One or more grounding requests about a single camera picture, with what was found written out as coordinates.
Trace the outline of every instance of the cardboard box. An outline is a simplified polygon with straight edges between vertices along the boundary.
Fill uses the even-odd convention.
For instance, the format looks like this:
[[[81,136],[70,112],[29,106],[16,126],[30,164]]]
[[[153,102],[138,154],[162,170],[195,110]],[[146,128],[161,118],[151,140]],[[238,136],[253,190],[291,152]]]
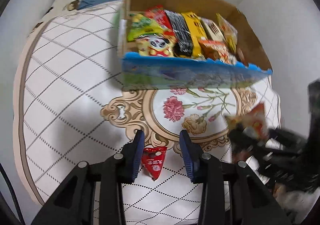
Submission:
[[[135,42],[127,42],[130,14],[156,5],[174,12],[194,12],[217,23],[220,13],[238,30],[237,46],[249,67],[238,62],[227,65],[211,59],[140,56]],[[118,56],[121,59],[124,90],[177,87],[247,87],[272,74],[271,64],[245,16],[223,0],[124,0],[120,15]]]

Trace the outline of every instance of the black cable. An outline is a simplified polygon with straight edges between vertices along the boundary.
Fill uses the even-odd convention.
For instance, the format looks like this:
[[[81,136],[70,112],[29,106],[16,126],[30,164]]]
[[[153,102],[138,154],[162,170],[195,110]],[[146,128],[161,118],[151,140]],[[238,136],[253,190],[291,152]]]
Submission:
[[[20,209],[20,206],[19,206],[19,203],[18,203],[18,200],[17,200],[17,196],[16,196],[16,193],[14,192],[14,189],[12,187],[12,184],[9,180],[9,177],[7,176],[6,172],[4,171],[1,163],[0,163],[0,172],[9,188],[9,191],[11,193],[11,196],[12,196],[12,200],[13,200],[13,203],[14,203],[14,206],[16,207],[16,210],[17,210],[17,213],[18,213],[18,217],[19,217],[19,220],[20,222],[22,223],[22,225],[26,225],[24,219],[23,219],[23,216],[22,216],[22,212],[21,212],[21,209]]]

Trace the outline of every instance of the red triangular snack package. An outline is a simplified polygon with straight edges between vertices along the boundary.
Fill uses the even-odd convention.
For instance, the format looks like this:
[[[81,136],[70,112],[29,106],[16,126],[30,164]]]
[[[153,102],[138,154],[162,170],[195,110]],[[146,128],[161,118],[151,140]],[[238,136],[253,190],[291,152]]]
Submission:
[[[145,148],[141,162],[152,176],[153,181],[157,180],[164,161],[167,147]]]

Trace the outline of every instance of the diamond pattern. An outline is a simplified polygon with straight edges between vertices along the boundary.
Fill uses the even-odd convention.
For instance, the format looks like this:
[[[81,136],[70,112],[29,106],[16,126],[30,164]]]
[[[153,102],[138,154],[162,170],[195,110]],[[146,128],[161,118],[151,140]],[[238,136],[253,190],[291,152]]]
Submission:
[[[103,121],[101,108],[122,96],[121,67],[113,26],[121,2],[99,5],[75,15],[57,17],[39,39],[30,60],[23,110],[27,161],[40,196],[46,201],[79,161],[104,161],[128,142],[126,130]],[[264,101],[269,126],[280,125],[279,97],[268,79],[250,87]],[[275,142],[270,146],[279,147]],[[231,146],[210,151],[231,160]],[[254,158],[249,166],[257,169]],[[225,183],[225,208],[229,208]],[[99,183],[94,202],[94,224],[99,217]],[[192,224],[197,222],[202,185],[186,176],[183,159],[166,153],[158,180],[140,168],[132,185],[123,185],[127,224]]]

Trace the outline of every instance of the black snack package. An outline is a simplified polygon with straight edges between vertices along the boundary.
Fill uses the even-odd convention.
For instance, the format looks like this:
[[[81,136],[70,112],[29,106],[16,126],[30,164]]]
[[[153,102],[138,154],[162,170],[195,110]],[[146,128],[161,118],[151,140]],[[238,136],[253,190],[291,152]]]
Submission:
[[[193,50],[193,43],[184,17],[179,13],[175,13],[169,10],[165,10],[165,12],[178,39],[178,42],[174,46],[175,55],[177,57],[190,58]]]

